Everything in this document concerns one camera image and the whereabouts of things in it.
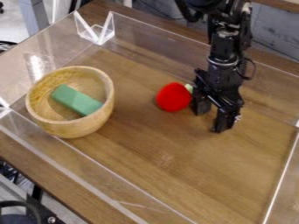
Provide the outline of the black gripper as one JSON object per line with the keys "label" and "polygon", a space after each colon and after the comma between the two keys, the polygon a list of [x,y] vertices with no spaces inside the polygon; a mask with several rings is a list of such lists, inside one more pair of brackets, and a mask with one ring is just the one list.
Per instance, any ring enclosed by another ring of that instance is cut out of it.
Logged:
{"label": "black gripper", "polygon": [[220,133],[233,127],[244,105],[238,88],[245,79],[245,61],[242,57],[217,59],[208,57],[208,70],[194,69],[192,84],[190,109],[196,116],[210,111],[210,104],[217,106],[212,131]]}

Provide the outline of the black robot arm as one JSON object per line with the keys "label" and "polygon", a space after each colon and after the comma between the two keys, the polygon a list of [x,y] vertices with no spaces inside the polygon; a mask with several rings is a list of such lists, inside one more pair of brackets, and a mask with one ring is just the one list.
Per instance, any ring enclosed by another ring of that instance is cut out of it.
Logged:
{"label": "black robot arm", "polygon": [[217,108],[212,131],[220,133],[240,119],[244,101],[238,93],[246,66],[254,62],[244,51],[250,47],[250,0],[173,0],[186,21],[208,20],[208,69],[196,69],[190,107],[196,115]]}

